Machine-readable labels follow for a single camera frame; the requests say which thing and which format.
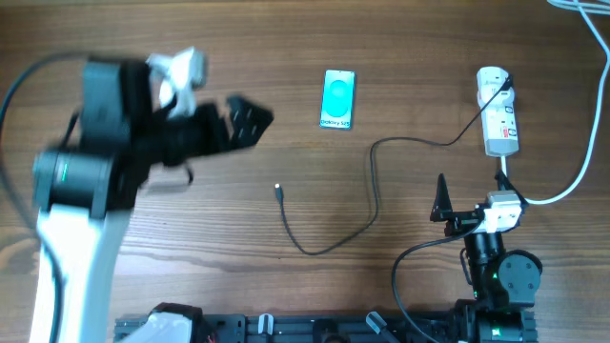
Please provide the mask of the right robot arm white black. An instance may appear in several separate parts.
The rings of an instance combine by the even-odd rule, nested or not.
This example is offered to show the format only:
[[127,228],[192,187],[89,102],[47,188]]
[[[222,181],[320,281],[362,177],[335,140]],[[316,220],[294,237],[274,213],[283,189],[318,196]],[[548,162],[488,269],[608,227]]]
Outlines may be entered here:
[[[415,245],[402,252],[391,269],[392,292],[407,332],[424,342],[536,342],[535,305],[543,266],[532,253],[508,251],[503,235],[516,229],[528,203],[503,171],[496,174],[498,189],[470,211],[453,209],[443,174],[430,220],[445,224],[444,237]],[[460,265],[473,299],[459,299],[442,319],[411,316],[399,294],[397,269],[409,254],[424,248],[461,240]]]

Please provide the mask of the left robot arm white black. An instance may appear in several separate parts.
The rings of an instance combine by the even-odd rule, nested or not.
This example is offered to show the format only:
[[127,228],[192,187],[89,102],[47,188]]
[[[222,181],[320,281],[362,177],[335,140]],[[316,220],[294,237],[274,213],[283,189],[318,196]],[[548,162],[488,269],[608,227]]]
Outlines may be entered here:
[[106,337],[112,277],[139,189],[153,166],[186,167],[192,158],[255,146],[273,113],[246,97],[198,103],[206,81],[202,52],[154,54],[146,60],[66,51],[28,67],[83,60],[83,105],[68,137],[40,152],[32,166],[29,209],[2,176],[8,196],[40,244],[30,329],[33,342],[101,342]]

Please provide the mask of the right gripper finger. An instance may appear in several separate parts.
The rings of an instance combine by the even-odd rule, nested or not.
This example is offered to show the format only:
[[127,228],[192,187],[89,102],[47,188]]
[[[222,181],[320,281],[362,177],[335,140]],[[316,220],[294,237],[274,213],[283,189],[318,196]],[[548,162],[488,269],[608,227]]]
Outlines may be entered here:
[[514,192],[519,199],[521,206],[527,206],[528,201],[525,197],[514,187],[514,185],[510,182],[508,176],[502,171],[497,171],[495,175],[495,179],[497,180],[498,189],[500,191],[510,191]]
[[437,178],[437,192],[435,201],[431,210],[430,220],[432,222],[441,222],[450,220],[453,217],[453,206],[446,179],[443,173],[440,173]]

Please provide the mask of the turquoise Galaxy S25 smartphone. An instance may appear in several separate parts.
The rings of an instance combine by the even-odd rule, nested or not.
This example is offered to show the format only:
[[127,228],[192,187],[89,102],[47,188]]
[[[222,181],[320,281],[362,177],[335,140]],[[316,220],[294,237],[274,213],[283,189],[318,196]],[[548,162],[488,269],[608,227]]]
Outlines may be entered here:
[[324,129],[349,130],[353,121],[355,93],[354,71],[326,70],[319,126]]

